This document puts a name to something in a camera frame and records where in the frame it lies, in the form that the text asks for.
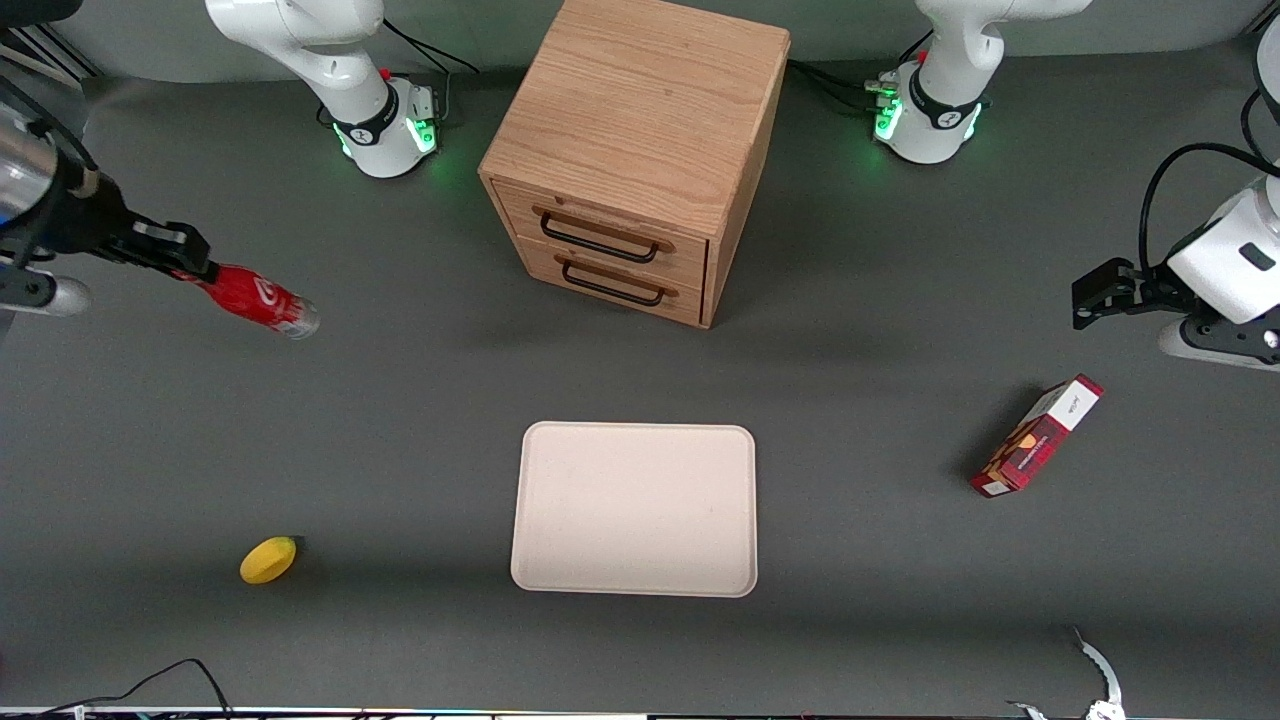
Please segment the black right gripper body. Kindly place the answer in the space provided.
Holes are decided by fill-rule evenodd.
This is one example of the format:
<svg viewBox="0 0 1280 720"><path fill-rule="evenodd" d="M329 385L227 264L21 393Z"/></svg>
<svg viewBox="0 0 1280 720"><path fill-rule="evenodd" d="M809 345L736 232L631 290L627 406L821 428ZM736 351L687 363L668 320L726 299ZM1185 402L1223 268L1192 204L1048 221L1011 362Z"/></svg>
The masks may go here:
<svg viewBox="0 0 1280 720"><path fill-rule="evenodd" d="M110 263L132 263L127 252L133 213L109 176L84 168L59 168L44 229L44 251L90 254Z"/></svg>

